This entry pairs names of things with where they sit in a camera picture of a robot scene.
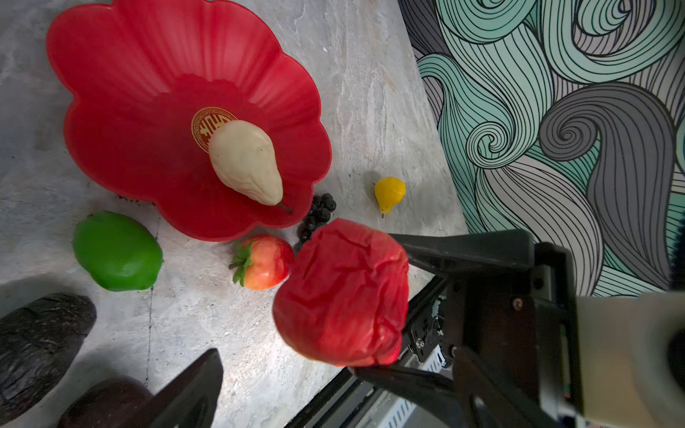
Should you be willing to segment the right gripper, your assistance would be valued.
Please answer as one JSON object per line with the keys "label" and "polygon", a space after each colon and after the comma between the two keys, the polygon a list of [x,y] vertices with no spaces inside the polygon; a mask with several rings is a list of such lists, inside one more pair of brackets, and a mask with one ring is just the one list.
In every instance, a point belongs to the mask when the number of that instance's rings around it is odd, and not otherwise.
{"label": "right gripper", "polygon": [[[574,427],[578,339],[574,258],[524,230],[393,234],[410,265],[457,276],[442,308],[452,378],[400,367],[351,367],[365,382],[424,408],[448,427]],[[453,389],[455,385],[462,398]]]}

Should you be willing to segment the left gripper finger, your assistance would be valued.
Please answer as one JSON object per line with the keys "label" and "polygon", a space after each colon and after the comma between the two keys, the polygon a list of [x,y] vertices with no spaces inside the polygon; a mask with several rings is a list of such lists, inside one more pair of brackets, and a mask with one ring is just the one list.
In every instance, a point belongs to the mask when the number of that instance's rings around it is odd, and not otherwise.
{"label": "left gripper finger", "polygon": [[219,351],[209,349],[122,427],[211,427],[223,382]]}

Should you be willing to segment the dark brown fake avocado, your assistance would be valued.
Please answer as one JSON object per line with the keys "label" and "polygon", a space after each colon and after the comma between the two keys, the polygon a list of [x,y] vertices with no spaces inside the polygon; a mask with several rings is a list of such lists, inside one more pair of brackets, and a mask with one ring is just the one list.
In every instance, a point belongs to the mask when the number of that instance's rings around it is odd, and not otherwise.
{"label": "dark brown fake avocado", "polygon": [[74,401],[60,417],[57,427],[119,427],[152,397],[136,379],[110,378]]}

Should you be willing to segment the red fake wrinkled fruit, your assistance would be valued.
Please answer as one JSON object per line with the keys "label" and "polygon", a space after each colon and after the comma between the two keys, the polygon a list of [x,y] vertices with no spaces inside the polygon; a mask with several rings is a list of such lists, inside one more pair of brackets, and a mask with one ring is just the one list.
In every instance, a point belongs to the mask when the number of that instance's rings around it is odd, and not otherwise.
{"label": "red fake wrinkled fruit", "polygon": [[336,367],[388,366],[402,350],[409,260],[390,235],[336,219],[297,254],[272,314],[284,342]]}

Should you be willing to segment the small yellow fake pear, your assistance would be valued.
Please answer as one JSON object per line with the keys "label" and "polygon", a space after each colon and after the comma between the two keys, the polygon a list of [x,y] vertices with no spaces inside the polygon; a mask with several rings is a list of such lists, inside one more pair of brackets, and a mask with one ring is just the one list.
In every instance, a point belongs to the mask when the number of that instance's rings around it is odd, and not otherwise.
{"label": "small yellow fake pear", "polygon": [[380,180],[375,183],[374,194],[381,215],[386,216],[404,199],[406,195],[406,184],[399,178],[380,178]]}

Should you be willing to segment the dark purple fake grapes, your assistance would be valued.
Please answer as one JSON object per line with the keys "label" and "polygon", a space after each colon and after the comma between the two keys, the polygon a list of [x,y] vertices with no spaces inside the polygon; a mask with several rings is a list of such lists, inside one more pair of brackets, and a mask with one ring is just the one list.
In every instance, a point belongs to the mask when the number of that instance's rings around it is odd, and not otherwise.
{"label": "dark purple fake grapes", "polygon": [[337,204],[332,194],[315,194],[308,214],[297,229],[297,237],[301,244],[311,239],[313,233],[331,220]]}

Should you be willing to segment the cream fake pear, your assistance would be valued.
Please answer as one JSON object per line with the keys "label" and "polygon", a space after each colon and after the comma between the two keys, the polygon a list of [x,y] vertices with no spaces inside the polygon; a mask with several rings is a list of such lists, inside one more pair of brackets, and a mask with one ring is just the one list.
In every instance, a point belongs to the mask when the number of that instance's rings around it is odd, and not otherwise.
{"label": "cream fake pear", "polygon": [[210,162],[219,180],[257,203],[283,205],[284,185],[272,140],[248,121],[230,121],[214,132],[209,143]]}

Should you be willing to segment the red flower-shaped fruit bowl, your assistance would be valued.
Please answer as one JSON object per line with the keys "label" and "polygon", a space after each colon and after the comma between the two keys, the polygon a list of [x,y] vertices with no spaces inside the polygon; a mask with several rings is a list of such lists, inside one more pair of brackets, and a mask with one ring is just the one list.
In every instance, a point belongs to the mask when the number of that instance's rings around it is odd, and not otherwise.
{"label": "red flower-shaped fruit bowl", "polygon": [[[230,1],[116,1],[58,15],[49,62],[72,94],[64,139],[80,169],[173,228],[223,242],[309,212],[332,147],[310,74],[256,14]],[[274,144],[284,197],[274,207],[221,183],[205,151],[222,119]]]}

